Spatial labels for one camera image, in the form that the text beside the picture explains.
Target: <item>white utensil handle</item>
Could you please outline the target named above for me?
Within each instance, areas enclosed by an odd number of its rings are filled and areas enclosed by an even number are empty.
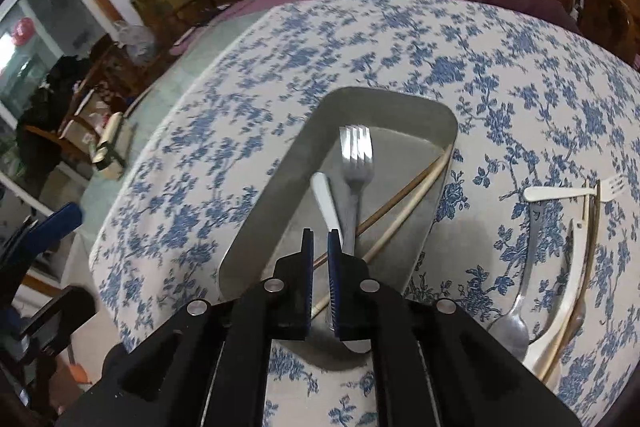
[[[574,234],[574,251],[571,256],[571,268],[569,279],[562,294],[562,300],[558,306],[556,316],[551,324],[535,342],[529,344],[527,354],[522,362],[527,369],[535,374],[538,360],[545,354],[547,347],[551,344],[555,336],[560,331],[562,324],[574,309],[575,299],[580,291],[580,280],[582,279],[582,268],[587,250],[587,223],[580,219],[572,220],[572,231]]]
[[[523,196],[529,203],[546,200],[565,200],[566,198],[578,198],[581,196],[595,196],[594,188],[588,187],[527,187]]]
[[[334,198],[331,195],[331,188],[329,187],[329,179],[324,172],[316,172],[311,176],[311,190],[316,197],[316,202],[320,207],[322,218],[326,223],[327,230],[338,230],[340,236],[340,246],[342,246],[342,229],[340,228],[340,221],[338,221],[338,214],[335,211]]]

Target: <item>floral pattern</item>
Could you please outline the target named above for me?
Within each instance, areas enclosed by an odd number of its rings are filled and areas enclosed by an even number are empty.
[[[194,82],[132,169],[92,252],[127,348],[190,299],[220,299],[221,259],[280,158],[322,97],[354,85],[428,96],[457,115],[449,179],[406,295],[448,296],[484,327],[516,293],[524,188],[626,176],[628,193],[604,207],[586,321],[556,389],[595,425],[640,354],[639,77],[580,36],[472,2],[282,5]],[[532,338],[566,284],[567,229],[580,208],[546,204],[526,303]],[[274,343],[264,425],[375,425],[371,370],[328,373]]]

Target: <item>gray metal tray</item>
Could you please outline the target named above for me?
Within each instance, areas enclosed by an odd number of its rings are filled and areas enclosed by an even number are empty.
[[[348,124],[371,127],[374,176],[362,195],[361,221],[432,163],[458,133],[450,109],[427,98],[369,87],[329,93],[306,121],[227,251],[218,279],[224,298],[237,298],[258,280],[270,277],[277,259],[300,250],[305,227],[314,230],[315,257],[326,251],[327,229],[309,182],[316,171],[327,175],[343,223],[348,188],[342,180],[338,128]],[[448,172],[447,168],[370,263],[373,278],[404,290],[431,229]],[[399,203],[356,240],[357,257],[372,247],[405,204]],[[313,303],[327,292],[325,263],[314,272]],[[362,363],[363,355],[335,340],[325,326],[325,313],[315,318],[305,343],[287,343],[287,347],[324,369]]]

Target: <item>fork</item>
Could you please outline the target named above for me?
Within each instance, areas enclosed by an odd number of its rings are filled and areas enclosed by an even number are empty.
[[[600,201],[609,203],[626,190],[626,176],[617,174],[600,181]],[[526,201],[564,200],[580,196],[595,196],[596,189],[588,187],[527,187],[523,196]]]
[[[373,177],[373,149],[369,127],[348,125],[340,127],[342,177],[349,187],[349,204],[342,234],[342,251],[355,254],[356,227],[360,196]]]

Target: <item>chopstick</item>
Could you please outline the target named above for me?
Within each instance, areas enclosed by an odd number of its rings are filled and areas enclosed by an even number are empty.
[[[420,182],[418,189],[414,194],[414,197],[411,198],[409,203],[406,204],[406,206],[402,209],[398,217],[396,217],[396,219],[394,220],[393,223],[391,223],[389,228],[385,230],[385,233],[383,233],[380,239],[375,242],[373,247],[371,247],[369,251],[367,251],[367,253],[362,256],[362,258],[364,259],[364,261],[366,261],[366,263],[369,263],[380,252],[380,250],[382,250],[382,248],[386,245],[386,243],[388,243],[388,241],[392,237],[394,237],[394,235],[402,226],[402,224],[407,220],[407,218],[415,210],[415,207],[418,206],[418,204],[422,201],[422,199],[425,197],[427,192],[429,192],[430,188],[433,187],[433,184],[436,182],[436,180],[438,179],[442,171],[444,171],[447,164],[449,163],[449,157],[451,156],[452,150],[453,150],[453,145],[449,145],[449,147],[447,147],[445,152],[443,152],[436,161],[434,161],[431,165],[429,165],[429,167],[427,167],[423,172],[419,174],[419,176],[421,176],[424,172],[429,171],[425,175],[424,179]],[[315,318],[316,315],[318,315],[322,310],[324,310],[324,308],[326,308],[329,305],[330,300],[331,300],[330,294],[327,294],[322,299],[320,299],[318,303],[311,308],[311,319]]]
[[[574,310],[571,313],[571,316],[564,322],[561,330],[558,332],[558,335],[554,339],[553,343],[550,346],[550,350],[548,352],[549,357],[543,363],[543,365],[539,366],[539,371],[536,372],[536,376],[542,380],[544,384],[548,384],[551,379],[554,368],[558,364],[560,358],[562,357],[562,352],[564,348],[571,342],[572,338],[575,336],[575,323],[578,319],[578,303],[580,300],[584,299],[584,296],[587,292],[589,286],[589,280],[591,276],[591,270],[593,269],[593,261],[595,258],[595,250],[596,244],[598,241],[598,226],[600,224],[600,182],[598,181],[596,185],[596,196],[591,203],[586,206],[588,208],[587,214],[589,216],[589,235],[588,235],[588,243],[587,243],[587,255],[585,261],[585,270],[584,270],[584,279],[582,280],[582,286],[580,287],[580,293],[578,293],[578,298],[575,300]]]
[[[360,234],[364,233],[367,229],[375,225],[383,216],[385,216],[388,211],[390,211],[396,204],[400,203],[400,201],[404,200],[407,195],[414,190],[415,187],[420,185],[424,179],[429,176],[434,169],[436,168],[436,164],[442,158],[449,158],[453,149],[453,145],[449,145],[447,149],[440,155],[436,160],[433,161],[424,171],[420,172],[413,180],[407,183],[393,198],[388,200],[385,204],[383,204],[378,210],[376,210],[373,214],[367,217],[362,223],[360,223],[356,229],[356,237]],[[318,267],[321,267],[327,260],[327,253],[324,252],[320,257],[314,260],[314,270]]]

